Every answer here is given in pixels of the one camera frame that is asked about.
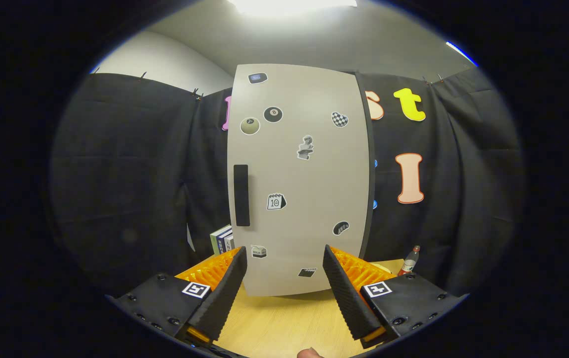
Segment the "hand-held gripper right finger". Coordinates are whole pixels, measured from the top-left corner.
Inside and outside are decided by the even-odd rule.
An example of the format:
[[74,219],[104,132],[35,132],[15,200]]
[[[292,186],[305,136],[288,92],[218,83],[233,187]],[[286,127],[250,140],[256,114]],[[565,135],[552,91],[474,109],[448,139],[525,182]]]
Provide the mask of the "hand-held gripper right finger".
[[323,269],[352,337],[364,349],[420,331],[468,297],[415,273],[393,275],[329,245]]

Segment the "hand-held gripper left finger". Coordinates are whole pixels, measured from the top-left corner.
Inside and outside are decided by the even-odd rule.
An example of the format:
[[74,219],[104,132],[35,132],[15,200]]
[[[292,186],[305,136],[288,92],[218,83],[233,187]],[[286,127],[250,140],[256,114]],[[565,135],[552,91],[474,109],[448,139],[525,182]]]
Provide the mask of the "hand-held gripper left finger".
[[120,297],[107,299],[153,331],[196,346],[219,339],[246,273],[246,248],[238,247],[177,275],[153,274]]

